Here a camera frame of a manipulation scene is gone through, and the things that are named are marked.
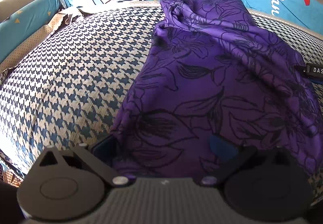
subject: houndstooth pattern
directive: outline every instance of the houndstooth pattern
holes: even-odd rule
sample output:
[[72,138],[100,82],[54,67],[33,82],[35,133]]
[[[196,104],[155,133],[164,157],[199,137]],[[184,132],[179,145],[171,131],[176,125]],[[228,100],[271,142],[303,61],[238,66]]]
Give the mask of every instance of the houndstooth pattern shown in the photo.
[[[45,145],[71,148],[109,134],[127,90],[141,70],[159,7],[91,15],[57,31],[31,51],[0,89],[0,142],[10,138],[19,169],[28,171]],[[323,42],[274,20],[253,16],[306,62],[323,64]],[[323,111],[323,88],[314,85]],[[312,177],[322,194],[322,174]]]

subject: houndstooth fabric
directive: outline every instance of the houndstooth fabric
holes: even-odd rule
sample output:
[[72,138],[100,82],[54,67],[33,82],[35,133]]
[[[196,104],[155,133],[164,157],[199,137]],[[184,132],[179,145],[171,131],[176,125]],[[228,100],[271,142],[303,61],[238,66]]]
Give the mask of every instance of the houndstooth fabric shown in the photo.
[[[57,31],[31,51],[0,89],[0,143],[9,138],[19,169],[27,172],[49,144],[59,149],[94,143],[109,134],[114,116],[151,46],[159,7],[91,15]],[[306,62],[323,63],[323,42],[283,23],[253,16]],[[323,111],[323,87],[315,85]],[[323,192],[318,174],[315,194]]]

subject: bed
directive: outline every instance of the bed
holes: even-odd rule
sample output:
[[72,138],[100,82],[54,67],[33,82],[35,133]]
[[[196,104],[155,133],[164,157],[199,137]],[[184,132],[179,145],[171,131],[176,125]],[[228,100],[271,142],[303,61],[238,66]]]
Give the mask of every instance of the bed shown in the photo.
[[[0,157],[20,178],[47,145],[68,149],[109,134],[145,63],[153,27],[164,18],[158,0],[117,1],[36,0],[0,24]],[[323,64],[323,27],[313,21],[322,5],[242,1],[260,27],[276,32],[306,62]],[[323,111],[323,88],[314,88]],[[309,178],[314,203],[323,196],[322,177],[318,171]]]

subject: purple garment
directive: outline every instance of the purple garment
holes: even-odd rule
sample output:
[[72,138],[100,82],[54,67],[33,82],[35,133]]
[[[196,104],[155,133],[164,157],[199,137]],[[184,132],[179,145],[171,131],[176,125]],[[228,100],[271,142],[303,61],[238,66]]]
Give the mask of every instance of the purple garment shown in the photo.
[[166,15],[114,121],[122,174],[201,177],[209,139],[284,146],[308,173],[322,162],[322,115],[300,53],[256,26],[240,0],[161,0]]

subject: beige perforated fabric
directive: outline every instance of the beige perforated fabric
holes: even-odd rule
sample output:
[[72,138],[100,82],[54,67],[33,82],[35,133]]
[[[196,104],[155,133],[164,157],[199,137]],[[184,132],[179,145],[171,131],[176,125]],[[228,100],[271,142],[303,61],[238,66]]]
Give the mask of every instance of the beige perforated fabric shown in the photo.
[[48,24],[43,25],[35,33],[23,41],[17,48],[15,48],[0,64],[0,85],[6,78],[8,71],[15,68],[19,62],[42,41],[51,36],[63,23],[64,17],[68,15],[67,19],[76,16],[82,16],[81,12],[76,7],[69,7],[57,14],[51,19]]

